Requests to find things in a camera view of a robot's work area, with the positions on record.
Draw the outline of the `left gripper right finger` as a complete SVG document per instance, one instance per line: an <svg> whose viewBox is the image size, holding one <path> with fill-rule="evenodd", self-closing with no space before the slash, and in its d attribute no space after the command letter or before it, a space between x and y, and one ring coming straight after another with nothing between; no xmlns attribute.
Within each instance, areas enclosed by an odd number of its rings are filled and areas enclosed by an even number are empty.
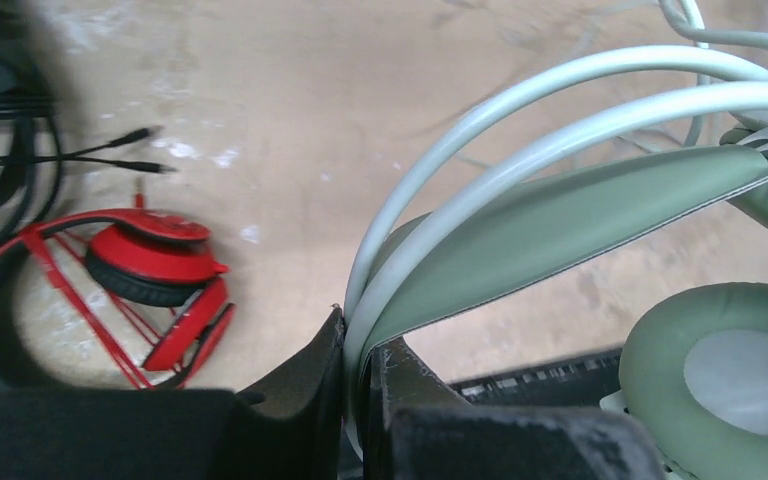
<svg viewBox="0 0 768 480"><path fill-rule="evenodd" d="M368 479L662 479L652 440L607 395L596 407L474 405L401 339L365 378Z"/></svg>

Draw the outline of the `black blue headphones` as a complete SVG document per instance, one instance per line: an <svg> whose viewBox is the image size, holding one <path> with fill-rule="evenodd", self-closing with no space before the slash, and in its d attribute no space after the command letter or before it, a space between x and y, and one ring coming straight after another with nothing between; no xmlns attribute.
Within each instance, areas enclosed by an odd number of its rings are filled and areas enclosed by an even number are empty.
<svg viewBox="0 0 768 480"><path fill-rule="evenodd" d="M1 246L49 215L66 173L54 90L20 1L0 1L0 133L9 137L0 154Z"/></svg>

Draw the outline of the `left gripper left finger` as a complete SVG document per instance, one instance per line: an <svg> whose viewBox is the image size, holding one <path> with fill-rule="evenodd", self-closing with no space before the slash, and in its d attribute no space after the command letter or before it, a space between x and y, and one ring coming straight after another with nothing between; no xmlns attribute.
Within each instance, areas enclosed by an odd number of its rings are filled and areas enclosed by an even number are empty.
<svg viewBox="0 0 768 480"><path fill-rule="evenodd" d="M0 479L333 479L344 323L250 387L0 394Z"/></svg>

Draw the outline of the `red headphones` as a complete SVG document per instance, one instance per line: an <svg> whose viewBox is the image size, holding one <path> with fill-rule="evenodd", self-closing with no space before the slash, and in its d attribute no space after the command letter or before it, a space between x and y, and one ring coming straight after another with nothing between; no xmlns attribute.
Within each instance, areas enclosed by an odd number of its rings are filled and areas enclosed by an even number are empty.
<svg viewBox="0 0 768 480"><path fill-rule="evenodd" d="M174 321L135 365L67 280L47 243L69 229L102 223L104 229L72 256L130 321L133 304L166 308ZM177 215L144 208L113 208L32 224L0 247L0 394L63 386L25 348L13 317L12 295L26 261L35 261L49 284L95 333L126 380L137 389L178 389L209 358L236 306L224 280L229 269L213 255L210 230Z"/></svg>

